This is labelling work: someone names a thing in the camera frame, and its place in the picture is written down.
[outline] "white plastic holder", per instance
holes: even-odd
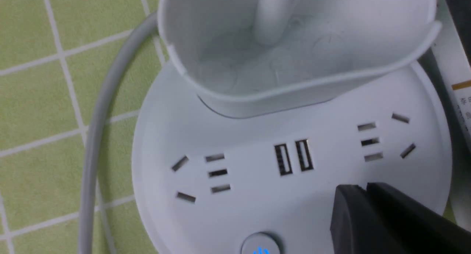
[[[262,45],[275,45],[288,25],[299,0],[259,0],[255,12],[254,37]]]
[[[160,0],[160,35],[200,98],[242,118],[331,100],[407,66],[441,28],[437,0],[293,1],[280,1],[285,16],[272,24],[266,0]],[[279,33],[285,18],[281,39],[260,45],[252,26]]]

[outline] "white cable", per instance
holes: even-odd
[[[109,105],[129,62],[134,58],[142,43],[157,30],[157,13],[151,13],[134,29],[122,46],[106,75],[96,100],[85,147],[79,211],[78,254],[91,254],[92,252],[96,172],[98,169],[101,136]]]

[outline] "power button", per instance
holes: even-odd
[[[280,249],[269,235],[256,233],[244,241],[241,254],[280,254]]]

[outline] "power strip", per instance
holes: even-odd
[[[418,63],[323,104],[247,119],[213,112],[168,63],[138,118],[132,175],[161,254],[252,254],[254,238],[329,254],[339,184],[386,182],[442,214],[451,143]]]

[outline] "tiled surface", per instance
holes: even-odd
[[[77,128],[57,60],[2,76],[0,102],[0,150]]]
[[[100,214],[95,214],[93,230],[93,253],[108,254]],[[77,251],[77,237],[76,218],[14,237],[13,244],[15,254],[72,254]]]
[[[105,203],[133,194],[131,175],[132,138],[136,117],[107,125],[99,158],[99,181]]]
[[[129,202],[106,211],[111,232],[121,240],[115,242],[120,253],[156,254],[148,237],[142,237],[146,231],[141,223],[135,202]]]
[[[132,29],[145,18],[140,0],[50,1],[65,50]]]
[[[8,253],[7,243],[4,240],[0,241],[0,253]]]
[[[86,125],[90,122],[96,97],[98,97],[106,72],[123,42],[124,40],[114,41],[67,58],[80,112]],[[143,92],[149,89],[160,71],[160,65],[156,64],[158,61],[155,47],[149,39],[143,44],[129,66],[118,88],[118,93],[111,103],[109,116],[120,115],[141,107],[146,96]]]
[[[0,25],[0,69],[56,52],[44,0],[0,0]]]
[[[157,5],[0,0],[0,254],[76,252],[86,126],[119,48]],[[131,148],[138,110],[165,58],[160,39],[149,39],[113,100],[94,254],[156,253],[134,202]]]

